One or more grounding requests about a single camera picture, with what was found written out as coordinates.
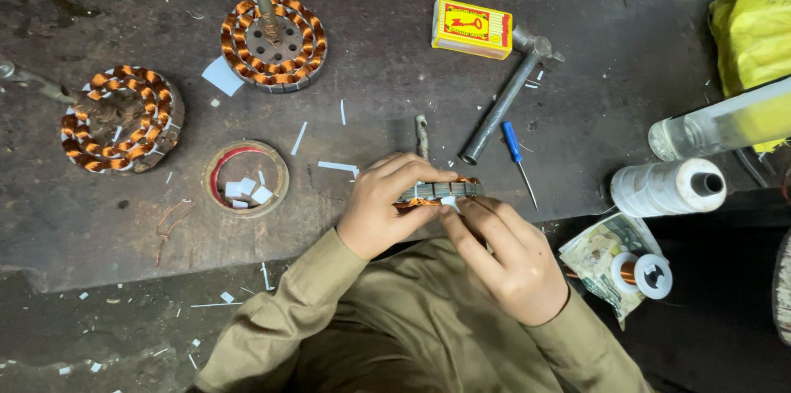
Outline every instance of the blue screwdriver handle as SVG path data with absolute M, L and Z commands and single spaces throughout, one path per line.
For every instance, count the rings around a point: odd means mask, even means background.
M 522 161 L 522 155 L 519 154 L 519 141 L 517 134 L 513 132 L 513 125 L 511 122 L 502 123 L 502 132 L 505 134 L 505 142 L 508 145 L 508 150 L 511 151 L 511 159 L 514 163 Z

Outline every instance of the workbench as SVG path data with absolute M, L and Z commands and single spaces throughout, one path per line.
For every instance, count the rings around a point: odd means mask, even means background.
M 300 255 L 335 224 L 353 187 L 351 173 L 318 162 L 364 169 L 413 151 L 420 114 L 429 120 L 432 163 L 479 178 L 525 219 L 602 213 L 612 206 L 609 176 L 658 161 L 646 139 L 654 122 L 721 98 L 706 22 L 712 0 L 458 0 L 511 12 L 566 57 L 538 88 L 523 88 L 506 117 L 531 151 L 523 150 L 524 168 L 537 212 L 499 136 L 478 166 L 456 157 L 519 55 L 497 61 L 431 49 L 435 0 L 300 0 L 328 36 L 318 80 L 281 95 L 244 85 L 229 98 L 201 73 L 220 55 L 220 25 L 240 1 L 0 0 L 0 51 L 15 63 L 72 88 L 118 64 L 144 66 L 177 85 L 186 108 L 180 141 L 158 165 L 111 177 L 66 158 L 65 105 L 6 87 L 4 270 L 21 269 L 51 292 Z M 290 172 L 282 204 L 249 220 L 221 213 L 202 185 L 213 155 L 242 139 L 274 147 Z M 731 189 L 755 187 L 729 156 L 714 161 Z M 157 223 L 182 199 L 192 199 L 193 210 L 155 267 Z M 413 238 L 441 233 L 432 224 Z

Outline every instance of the yellow matchbox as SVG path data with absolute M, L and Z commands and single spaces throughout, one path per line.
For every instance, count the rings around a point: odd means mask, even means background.
M 431 46 L 504 60 L 511 53 L 512 24 L 510 13 L 437 0 Z

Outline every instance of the screwdriver shaft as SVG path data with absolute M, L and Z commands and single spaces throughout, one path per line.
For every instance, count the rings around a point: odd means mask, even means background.
M 530 198 L 533 199 L 533 206 L 536 208 L 536 211 L 539 210 L 539 205 L 536 203 L 536 196 L 533 195 L 533 188 L 530 187 L 530 181 L 528 180 L 528 176 L 524 173 L 524 169 L 522 168 L 522 163 L 517 163 L 519 166 L 519 171 L 522 173 L 522 178 L 524 179 L 524 184 L 528 185 L 528 192 L 530 193 Z

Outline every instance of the khaki clothing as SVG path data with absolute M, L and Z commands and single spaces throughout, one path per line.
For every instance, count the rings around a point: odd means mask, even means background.
M 448 239 L 368 263 L 327 232 L 244 303 L 195 380 L 221 391 L 650 391 L 571 290 L 526 327 L 475 288 Z

